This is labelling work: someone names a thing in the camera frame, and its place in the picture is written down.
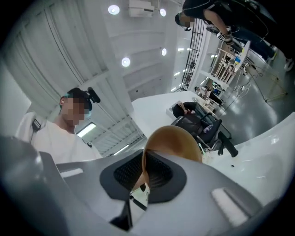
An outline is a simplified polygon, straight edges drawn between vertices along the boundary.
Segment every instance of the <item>white tabletop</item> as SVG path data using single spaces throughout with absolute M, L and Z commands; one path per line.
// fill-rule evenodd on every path
M 248 52 L 249 52 L 249 48 L 250 48 L 250 41 L 247 41 L 243 51 L 241 52 L 240 56 L 239 56 L 239 59 L 241 60 L 239 64 L 236 65 L 235 67 L 235 73 L 240 69 L 240 67 L 243 65 L 247 55 L 248 55 Z

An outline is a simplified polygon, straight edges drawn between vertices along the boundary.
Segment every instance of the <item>glove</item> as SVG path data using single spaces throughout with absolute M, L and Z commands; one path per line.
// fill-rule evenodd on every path
M 226 43 L 226 45 L 229 45 L 229 46 L 234 44 L 234 42 L 230 36 L 226 36 L 224 39 L 224 42 Z

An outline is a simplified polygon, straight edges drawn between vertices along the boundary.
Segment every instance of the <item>rectangular ceiling light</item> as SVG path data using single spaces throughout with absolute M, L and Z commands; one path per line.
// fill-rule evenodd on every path
M 114 155 L 117 155 L 118 153 L 122 152 L 124 149 L 126 149 L 127 147 L 129 147 L 129 144 L 127 144 L 124 148 L 120 149 L 119 151 L 117 151 Z
M 88 132 L 90 132 L 91 130 L 93 130 L 95 127 L 96 127 L 96 125 L 94 123 L 90 123 L 85 128 L 83 128 L 81 131 L 79 131 L 77 133 L 77 135 L 80 138 L 82 138 L 85 134 L 87 134 Z

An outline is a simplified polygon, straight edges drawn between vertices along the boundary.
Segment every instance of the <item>neck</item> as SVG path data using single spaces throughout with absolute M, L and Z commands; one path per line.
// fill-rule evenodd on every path
M 70 134 L 75 133 L 75 126 L 68 125 L 66 121 L 63 119 L 62 115 L 58 115 L 54 123 L 58 125 L 61 129 L 68 131 Z

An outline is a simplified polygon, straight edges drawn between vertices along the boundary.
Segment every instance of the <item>white table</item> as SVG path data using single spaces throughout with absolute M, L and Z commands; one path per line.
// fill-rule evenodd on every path
M 247 41 L 245 47 L 243 48 L 243 51 L 241 52 L 239 59 L 241 60 L 235 67 L 235 73 L 241 68 L 241 66 L 244 64 L 245 59 L 247 58 L 249 49 L 250 49 L 250 41 Z

